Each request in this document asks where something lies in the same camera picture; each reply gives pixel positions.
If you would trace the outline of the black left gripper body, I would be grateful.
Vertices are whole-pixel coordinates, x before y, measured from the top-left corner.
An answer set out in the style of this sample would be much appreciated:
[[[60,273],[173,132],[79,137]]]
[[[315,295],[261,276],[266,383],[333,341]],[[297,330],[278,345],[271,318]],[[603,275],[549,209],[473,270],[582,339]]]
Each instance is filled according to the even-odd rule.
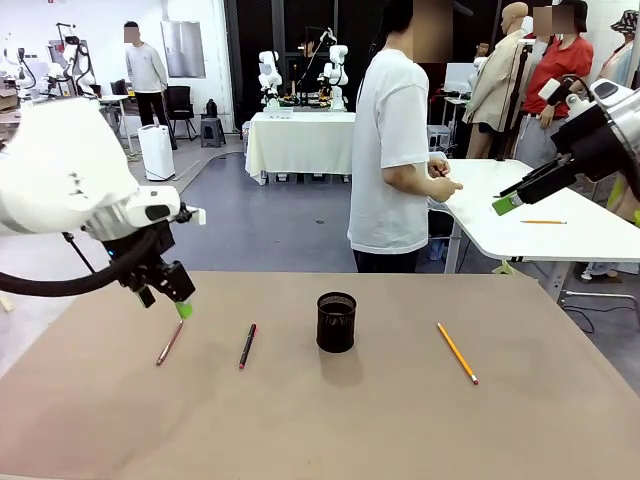
[[[102,245],[110,262],[118,265],[117,281],[123,287],[157,287],[167,279],[170,267],[162,255],[175,245],[169,223],[155,223]]]

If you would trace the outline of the person's right hand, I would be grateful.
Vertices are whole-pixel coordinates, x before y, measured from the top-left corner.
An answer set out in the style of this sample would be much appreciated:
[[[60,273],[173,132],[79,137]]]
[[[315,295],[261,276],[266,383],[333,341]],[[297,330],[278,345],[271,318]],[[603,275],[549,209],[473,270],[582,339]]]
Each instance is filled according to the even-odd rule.
[[[431,182],[432,192],[430,196],[437,202],[446,202],[457,191],[463,189],[463,185],[452,181],[447,177],[435,178]]]

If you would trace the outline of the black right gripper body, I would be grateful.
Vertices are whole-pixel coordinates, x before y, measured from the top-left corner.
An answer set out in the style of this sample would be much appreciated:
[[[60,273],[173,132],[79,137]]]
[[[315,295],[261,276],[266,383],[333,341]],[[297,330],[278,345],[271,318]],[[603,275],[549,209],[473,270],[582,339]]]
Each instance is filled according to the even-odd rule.
[[[552,136],[557,160],[549,177],[557,183],[573,183],[578,174],[592,181],[604,179],[626,169],[626,147],[613,131],[608,114],[594,103],[570,117]]]

